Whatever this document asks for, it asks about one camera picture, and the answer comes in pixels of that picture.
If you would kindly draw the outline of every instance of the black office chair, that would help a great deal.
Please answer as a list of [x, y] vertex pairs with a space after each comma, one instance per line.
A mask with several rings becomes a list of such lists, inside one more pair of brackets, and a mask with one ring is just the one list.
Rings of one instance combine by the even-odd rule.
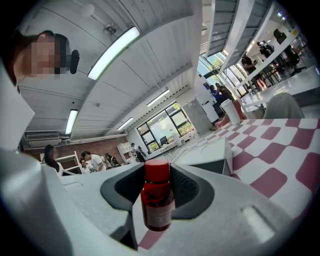
[[164, 136], [164, 137], [162, 137], [162, 138], [160, 139], [160, 144], [161, 144], [161, 146], [164, 145], [164, 144], [167, 144], [167, 142], [168, 142], [168, 140], [167, 140], [167, 137], [166, 137], [166, 136]]

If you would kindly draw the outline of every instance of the man in white shirt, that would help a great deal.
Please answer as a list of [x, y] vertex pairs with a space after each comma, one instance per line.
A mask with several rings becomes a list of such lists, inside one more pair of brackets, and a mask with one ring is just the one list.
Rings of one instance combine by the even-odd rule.
[[97, 154], [91, 154], [89, 151], [83, 151], [81, 153], [81, 156], [86, 161], [91, 161], [92, 166], [98, 171], [106, 170], [106, 166], [104, 165], [104, 162], [102, 161], [101, 157]]

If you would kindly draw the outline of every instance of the gray chair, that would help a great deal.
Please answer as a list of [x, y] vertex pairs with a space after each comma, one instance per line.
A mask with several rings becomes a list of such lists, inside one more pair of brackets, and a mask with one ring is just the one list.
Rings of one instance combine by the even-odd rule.
[[282, 92], [271, 98], [266, 106], [263, 119], [305, 118], [298, 103], [289, 93]]

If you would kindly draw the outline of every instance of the linear light fixture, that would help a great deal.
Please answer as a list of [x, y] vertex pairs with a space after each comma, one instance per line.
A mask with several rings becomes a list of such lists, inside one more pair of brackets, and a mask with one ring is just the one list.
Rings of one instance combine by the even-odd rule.
[[166, 95], [167, 93], [169, 93], [169, 89], [165, 90], [163, 93], [161, 93], [158, 97], [156, 97], [153, 101], [149, 102], [147, 104], [148, 107], [150, 107], [153, 103], [155, 103], [156, 101], [158, 101], [162, 96]]
[[117, 130], [121, 130], [123, 127], [125, 127], [127, 124], [129, 124], [134, 118], [130, 117], [129, 120], [125, 121], [123, 125], [121, 125]]
[[70, 110], [68, 122], [66, 123], [65, 134], [71, 133], [72, 127], [74, 126], [74, 123], [76, 121], [77, 114], [78, 114], [78, 110], [76, 109]]
[[94, 64], [88, 74], [88, 78], [97, 80], [106, 70], [108, 64], [110, 64], [117, 57], [117, 55], [139, 35], [139, 30], [133, 26], [124, 32], [120, 37], [118, 37]]

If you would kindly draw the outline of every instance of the red bottle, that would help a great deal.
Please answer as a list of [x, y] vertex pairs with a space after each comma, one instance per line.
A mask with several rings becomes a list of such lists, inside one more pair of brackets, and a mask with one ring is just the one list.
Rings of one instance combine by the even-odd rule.
[[164, 231], [171, 223], [175, 201], [169, 179], [168, 161], [151, 159], [145, 162], [141, 202], [144, 224], [152, 231]]

